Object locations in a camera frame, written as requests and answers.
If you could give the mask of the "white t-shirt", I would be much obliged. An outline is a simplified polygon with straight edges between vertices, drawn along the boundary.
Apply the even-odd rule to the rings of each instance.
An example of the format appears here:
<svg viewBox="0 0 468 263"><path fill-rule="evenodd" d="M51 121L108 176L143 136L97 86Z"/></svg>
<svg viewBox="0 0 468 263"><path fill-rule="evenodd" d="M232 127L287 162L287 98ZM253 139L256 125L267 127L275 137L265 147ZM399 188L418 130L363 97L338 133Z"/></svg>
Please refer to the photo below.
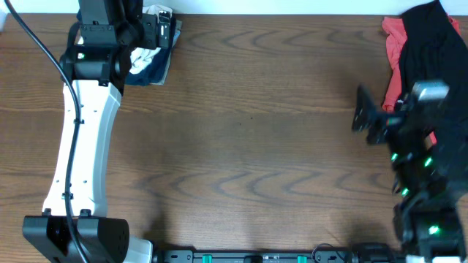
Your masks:
<svg viewBox="0 0 468 263"><path fill-rule="evenodd" d="M156 15L159 16L159 13L162 11L169 12L170 15L173 14L173 10L170 7L166 7L161 4L152 4L152 5L143 5L143 14ZM141 47L136 47L130 56L132 67L130 73L132 75L140 74L150 63L153 61L153 58L156 54L161 51L161 48L158 47L155 50L145 49Z"/></svg>

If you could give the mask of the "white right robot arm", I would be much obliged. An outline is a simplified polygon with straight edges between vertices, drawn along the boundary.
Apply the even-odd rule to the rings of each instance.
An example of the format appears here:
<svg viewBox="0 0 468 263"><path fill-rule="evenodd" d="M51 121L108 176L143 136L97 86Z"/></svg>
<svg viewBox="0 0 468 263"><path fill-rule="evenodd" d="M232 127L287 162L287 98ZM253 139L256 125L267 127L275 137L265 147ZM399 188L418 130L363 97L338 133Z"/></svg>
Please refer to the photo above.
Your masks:
<svg viewBox="0 0 468 263"><path fill-rule="evenodd" d="M449 87L416 82L392 113L378 108L364 85L357 89L352 130L370 145L386 144L402 196L393 225L405 262L466 262L457 202L467 194L467 128L445 116Z"/></svg>

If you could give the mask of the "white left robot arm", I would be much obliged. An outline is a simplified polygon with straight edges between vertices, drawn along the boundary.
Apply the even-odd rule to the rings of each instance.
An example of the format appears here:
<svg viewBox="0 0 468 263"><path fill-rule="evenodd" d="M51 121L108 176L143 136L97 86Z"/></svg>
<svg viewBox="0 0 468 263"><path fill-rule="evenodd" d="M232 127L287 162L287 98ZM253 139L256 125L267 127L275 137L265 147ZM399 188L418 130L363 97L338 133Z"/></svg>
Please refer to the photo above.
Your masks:
<svg viewBox="0 0 468 263"><path fill-rule="evenodd" d="M155 262L150 240L108 216L106 172L110 138L131 54L170 47L171 15L119 7L83 9L56 61L64 81L64 124L56 171L38 216L23 236L51 262Z"/></svg>

